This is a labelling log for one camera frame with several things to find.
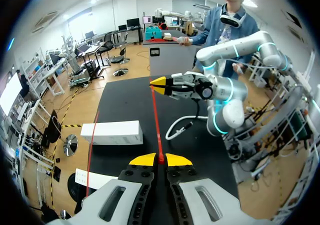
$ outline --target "yellow-black caution tape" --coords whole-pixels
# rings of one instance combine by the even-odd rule
[[[62,125],[63,128],[82,128],[81,124]]]
[[[250,106],[255,112],[259,112],[259,111],[261,111],[262,108],[263,108],[262,106],[254,107],[250,101],[248,101],[248,103],[249,103],[249,106]]]
[[[77,92],[78,92],[78,89],[75,91],[75,93],[73,94],[73,96],[71,98],[71,101],[69,102],[69,105],[68,105],[68,107],[67,107],[67,109],[66,109],[66,111],[65,111],[65,113],[63,115],[63,119],[62,119],[61,125],[63,124],[63,122],[64,122],[64,120],[66,118],[67,112],[68,112],[68,110],[70,108],[70,105],[71,105],[72,101],[74,100]],[[57,143],[58,143],[58,140],[54,144],[54,149],[53,149],[53,153],[52,153],[52,160],[53,160],[54,164],[53,164],[53,169],[52,169],[52,172],[51,172],[51,179],[50,179],[51,203],[52,203],[52,208],[53,209],[55,209],[55,206],[54,206],[54,196],[53,196],[52,182],[53,182],[54,170],[55,170],[55,166],[56,166],[55,154],[56,154],[56,149],[57,149]]]

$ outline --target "chair base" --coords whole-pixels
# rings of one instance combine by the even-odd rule
[[[63,151],[67,157],[70,157],[75,154],[78,148],[78,138],[74,134],[70,134],[67,136],[64,144],[63,144]]]
[[[102,67],[110,67],[110,66],[111,66],[110,58],[109,58],[109,57],[106,57],[105,59],[103,59],[103,63],[104,63],[105,65],[102,66]]]
[[[113,73],[113,76],[114,76],[114,77],[121,77],[121,76],[127,74],[128,72],[129,72],[129,69],[127,69],[127,68],[121,68],[121,69],[118,69],[117,71],[115,71],[115,72]]]
[[[125,58],[123,61],[120,62],[120,64],[126,64],[130,61],[130,58]]]

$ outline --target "black table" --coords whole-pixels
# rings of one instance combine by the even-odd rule
[[[138,30],[139,45],[141,45],[141,42],[143,42],[143,38],[141,36],[142,29],[143,28],[139,26],[139,27],[134,27],[134,28],[125,29],[125,30],[113,31],[112,32],[113,42],[116,43],[116,40],[117,40],[117,43],[119,43],[119,37],[118,37],[119,33],[126,33],[126,32],[132,32],[132,31]]]
[[[209,135],[206,123],[195,124],[173,139],[165,139],[170,125],[178,118],[195,115],[196,103],[189,99],[174,100],[155,93],[163,153],[183,156],[193,163],[200,175],[206,176],[238,197],[230,159],[221,137]],[[207,115],[207,106],[201,101],[200,116]],[[98,106],[98,123],[139,120],[143,132],[142,145],[93,145],[90,172],[118,177],[135,157],[158,152],[158,140],[149,77],[107,83]],[[177,128],[187,122],[179,123]],[[174,224],[167,204],[164,165],[159,165],[156,199],[149,224]]]

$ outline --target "window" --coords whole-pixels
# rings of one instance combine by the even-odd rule
[[[68,22],[70,33],[78,42],[86,38],[86,33],[94,31],[92,11],[76,15],[75,18],[70,20]]]

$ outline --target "robotic arm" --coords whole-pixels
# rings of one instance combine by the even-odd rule
[[[199,24],[203,23],[203,19],[201,18],[200,12],[197,12],[194,15],[192,15],[190,11],[185,11],[185,13],[182,14],[180,12],[162,10],[161,8],[157,8],[155,11],[155,17],[162,18],[163,16],[181,18],[183,21],[186,22],[194,22]]]
[[[292,68],[290,59],[278,51],[271,36],[258,31],[250,36],[203,48],[196,54],[203,65],[204,74],[186,72],[171,78],[158,78],[150,83],[154,89],[174,99],[194,98],[208,100],[207,130],[212,136],[227,134],[240,127],[244,120],[243,101],[248,89],[243,82],[218,76],[218,59],[231,59],[258,51],[267,66],[273,66],[284,75]],[[217,111],[215,101],[226,105]]]

